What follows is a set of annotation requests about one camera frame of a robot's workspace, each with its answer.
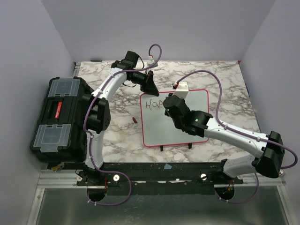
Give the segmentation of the pink framed whiteboard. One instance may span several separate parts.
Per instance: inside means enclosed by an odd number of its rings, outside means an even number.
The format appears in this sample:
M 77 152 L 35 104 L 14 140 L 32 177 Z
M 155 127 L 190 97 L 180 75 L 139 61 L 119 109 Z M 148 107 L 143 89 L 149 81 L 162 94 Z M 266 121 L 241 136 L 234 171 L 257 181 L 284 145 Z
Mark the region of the pink framed whiteboard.
M 189 135 L 177 129 L 170 117 L 165 116 L 163 101 L 172 91 L 162 91 L 159 96 L 142 94 L 140 111 L 142 139 L 146 147 L 205 143 L 206 137 Z

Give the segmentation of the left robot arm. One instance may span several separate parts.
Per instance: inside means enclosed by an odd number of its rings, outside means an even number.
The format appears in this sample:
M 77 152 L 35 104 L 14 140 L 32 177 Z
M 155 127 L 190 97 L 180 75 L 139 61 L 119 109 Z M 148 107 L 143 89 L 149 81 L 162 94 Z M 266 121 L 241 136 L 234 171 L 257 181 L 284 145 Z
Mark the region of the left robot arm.
M 128 51 L 124 59 L 112 63 L 108 77 L 88 96 L 86 100 L 88 108 L 83 122 L 83 130 L 87 136 L 87 156 L 83 168 L 83 177 L 93 185 L 101 184 L 104 174 L 109 173 L 101 169 L 104 164 L 104 134 L 111 121 L 109 102 L 125 81 L 140 85 L 141 91 L 146 94 L 158 96 L 158 89 L 154 84 L 154 75 L 151 69 L 157 65 L 161 54 L 156 60 L 149 54 L 151 63 L 145 68 L 137 69 L 136 64 L 139 55 Z

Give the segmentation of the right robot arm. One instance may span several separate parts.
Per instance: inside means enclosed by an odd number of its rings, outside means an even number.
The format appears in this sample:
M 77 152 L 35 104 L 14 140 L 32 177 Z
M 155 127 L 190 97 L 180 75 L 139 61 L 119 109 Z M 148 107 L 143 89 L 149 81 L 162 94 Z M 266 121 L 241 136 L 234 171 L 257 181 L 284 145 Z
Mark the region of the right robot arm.
M 279 133 L 264 134 L 229 127 L 209 113 L 190 110 L 185 100 L 176 95 L 167 97 L 163 106 L 165 115 L 173 120 L 177 129 L 189 135 L 216 139 L 248 152 L 244 157 L 222 160 L 223 167 L 215 173 L 218 182 L 225 184 L 232 178 L 249 173 L 279 177 L 285 154 Z

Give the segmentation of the black plastic toolbox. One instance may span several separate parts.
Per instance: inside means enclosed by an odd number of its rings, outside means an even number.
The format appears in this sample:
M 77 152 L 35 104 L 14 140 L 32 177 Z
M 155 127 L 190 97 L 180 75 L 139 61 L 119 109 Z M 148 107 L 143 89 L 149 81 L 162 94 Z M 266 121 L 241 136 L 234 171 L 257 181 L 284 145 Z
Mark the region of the black plastic toolbox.
M 79 77 L 55 77 L 49 81 L 30 143 L 41 162 L 81 163 L 86 159 L 87 136 L 83 130 L 86 108 L 83 96 L 93 89 Z

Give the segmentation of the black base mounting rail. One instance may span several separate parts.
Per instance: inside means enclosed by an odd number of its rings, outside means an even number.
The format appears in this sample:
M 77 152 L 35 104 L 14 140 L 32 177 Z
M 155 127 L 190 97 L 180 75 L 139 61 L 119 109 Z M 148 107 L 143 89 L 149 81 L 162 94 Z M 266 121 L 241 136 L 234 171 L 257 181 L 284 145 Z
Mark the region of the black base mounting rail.
M 244 184 L 229 178 L 223 163 L 104 163 L 100 171 L 78 165 L 77 185 L 92 195 L 213 195 L 216 188 Z

